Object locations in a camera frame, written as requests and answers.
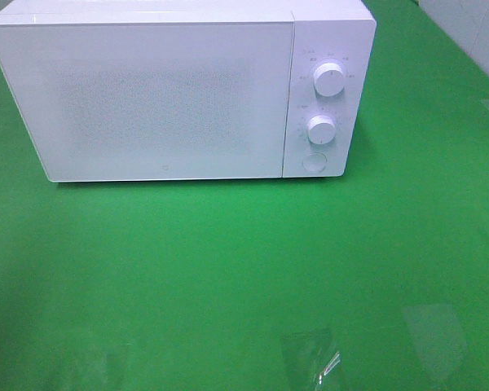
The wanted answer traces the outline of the round white door button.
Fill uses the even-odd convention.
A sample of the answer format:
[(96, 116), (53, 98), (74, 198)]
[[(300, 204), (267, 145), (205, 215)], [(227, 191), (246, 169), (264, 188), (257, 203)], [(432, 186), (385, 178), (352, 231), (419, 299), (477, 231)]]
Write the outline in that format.
[(325, 169), (327, 162), (326, 155), (316, 152), (306, 156), (302, 166), (309, 173), (319, 173)]

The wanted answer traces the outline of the white microwave knob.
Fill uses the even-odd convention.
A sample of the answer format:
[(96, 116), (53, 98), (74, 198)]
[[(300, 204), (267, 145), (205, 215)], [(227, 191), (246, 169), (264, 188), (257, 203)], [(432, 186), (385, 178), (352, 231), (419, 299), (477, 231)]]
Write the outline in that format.
[(320, 64), (313, 72), (315, 92), (325, 98), (342, 92), (346, 84), (346, 71), (337, 61)]
[(330, 116), (314, 116), (307, 123), (308, 139), (315, 145), (324, 145), (332, 142), (336, 134), (336, 123)]

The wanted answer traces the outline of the white microwave door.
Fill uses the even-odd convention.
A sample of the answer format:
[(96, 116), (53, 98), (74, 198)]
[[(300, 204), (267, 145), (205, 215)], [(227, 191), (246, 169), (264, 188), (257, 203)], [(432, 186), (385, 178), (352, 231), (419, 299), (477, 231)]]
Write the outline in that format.
[(290, 23), (0, 25), (53, 182), (277, 178)]

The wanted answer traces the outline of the green table cloth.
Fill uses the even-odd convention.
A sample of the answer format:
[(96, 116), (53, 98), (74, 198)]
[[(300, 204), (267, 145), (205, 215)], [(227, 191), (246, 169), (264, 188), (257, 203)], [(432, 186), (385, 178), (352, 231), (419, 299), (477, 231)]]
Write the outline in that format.
[(489, 78), (368, 7), (340, 178), (54, 184), (0, 71), (0, 390), (489, 390)]

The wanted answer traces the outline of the white microwave oven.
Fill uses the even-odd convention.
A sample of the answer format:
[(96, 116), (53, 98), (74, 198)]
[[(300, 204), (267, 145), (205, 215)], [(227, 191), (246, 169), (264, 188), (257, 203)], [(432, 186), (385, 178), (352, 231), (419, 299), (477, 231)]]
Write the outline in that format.
[[(346, 168), (377, 22), (361, 1), (13, 1), (0, 25), (235, 24), (293, 26), (282, 173), (277, 178), (338, 177)], [(337, 61), (346, 71), (341, 93), (315, 92), (313, 72)], [(307, 135), (314, 116), (330, 116), (337, 134), (315, 145)], [(325, 169), (309, 173), (303, 159), (323, 153)]]

